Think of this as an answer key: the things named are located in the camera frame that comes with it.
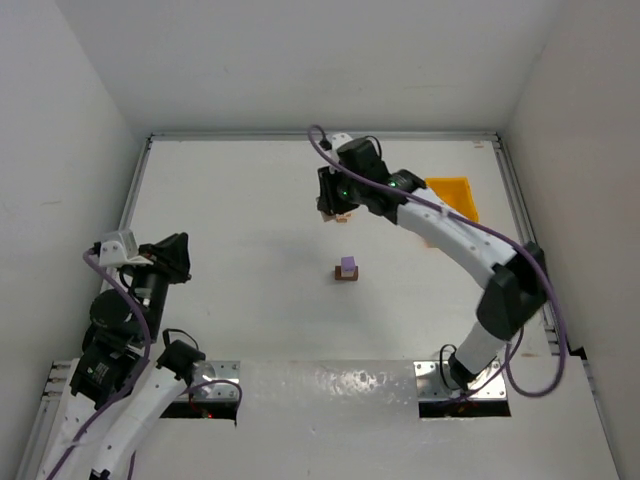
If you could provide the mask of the beige wood plank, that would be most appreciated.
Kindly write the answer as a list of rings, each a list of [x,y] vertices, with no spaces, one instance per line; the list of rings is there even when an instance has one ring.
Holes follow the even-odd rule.
[[[324,222],[337,221],[340,218],[339,215],[328,215],[322,212],[321,212],[321,216]]]

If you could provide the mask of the purple cube block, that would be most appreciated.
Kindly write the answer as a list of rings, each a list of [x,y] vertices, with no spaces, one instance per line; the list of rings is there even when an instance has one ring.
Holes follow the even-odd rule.
[[[342,276],[353,276],[357,270],[355,258],[353,256],[345,256],[340,261],[340,273]]]

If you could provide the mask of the yellow plastic bin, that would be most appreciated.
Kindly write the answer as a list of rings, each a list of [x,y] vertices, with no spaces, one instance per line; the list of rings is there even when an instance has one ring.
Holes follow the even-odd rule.
[[[431,177],[426,185],[445,203],[473,222],[478,222],[478,211],[467,177]]]

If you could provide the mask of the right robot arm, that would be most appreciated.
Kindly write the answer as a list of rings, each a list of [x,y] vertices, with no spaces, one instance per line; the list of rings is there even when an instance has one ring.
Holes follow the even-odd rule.
[[[467,388],[546,303],[538,277],[545,269],[542,249],[480,230],[423,179],[406,169],[390,172],[371,137],[338,134],[314,147],[328,162],[318,171],[317,208],[324,216],[364,206],[440,249],[482,289],[476,321],[448,360],[452,384]]]

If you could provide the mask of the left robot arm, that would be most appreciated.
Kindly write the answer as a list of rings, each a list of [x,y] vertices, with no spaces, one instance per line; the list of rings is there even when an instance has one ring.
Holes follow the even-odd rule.
[[[205,354],[197,345],[171,340],[161,327],[169,287],[191,278],[188,241],[180,232],[139,245],[125,229],[105,234],[84,252],[84,262],[111,287],[91,303],[64,420],[39,478],[73,478],[92,441],[99,447],[86,478],[114,478],[161,414],[192,385]]]

